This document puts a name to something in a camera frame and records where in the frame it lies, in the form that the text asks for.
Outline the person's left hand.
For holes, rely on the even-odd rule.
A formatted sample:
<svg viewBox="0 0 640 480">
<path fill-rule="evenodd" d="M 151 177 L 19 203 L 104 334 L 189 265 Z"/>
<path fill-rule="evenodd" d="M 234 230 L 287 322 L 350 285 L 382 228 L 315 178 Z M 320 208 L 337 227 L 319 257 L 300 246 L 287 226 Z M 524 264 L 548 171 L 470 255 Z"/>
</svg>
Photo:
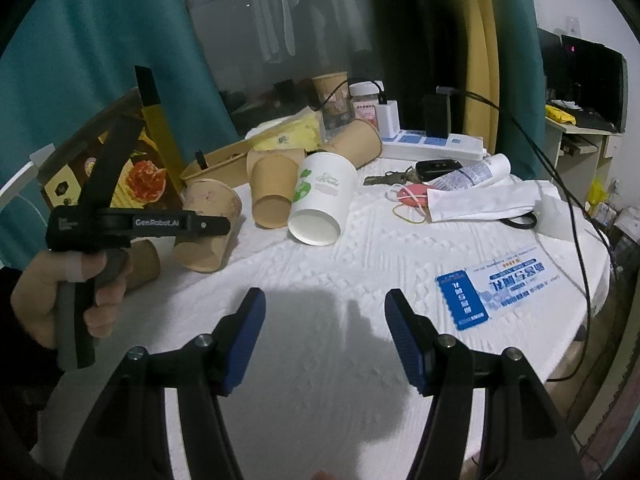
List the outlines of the person's left hand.
<svg viewBox="0 0 640 480">
<path fill-rule="evenodd" d="M 58 285 L 74 278 L 94 278 L 106 266 L 106 255 L 81 252 L 40 252 L 17 281 L 11 296 L 16 318 L 38 344 L 56 348 L 55 312 Z M 113 333 L 118 309 L 124 299 L 132 263 L 126 258 L 118 274 L 96 291 L 93 305 L 84 313 L 88 333 L 102 339 Z"/>
</svg>

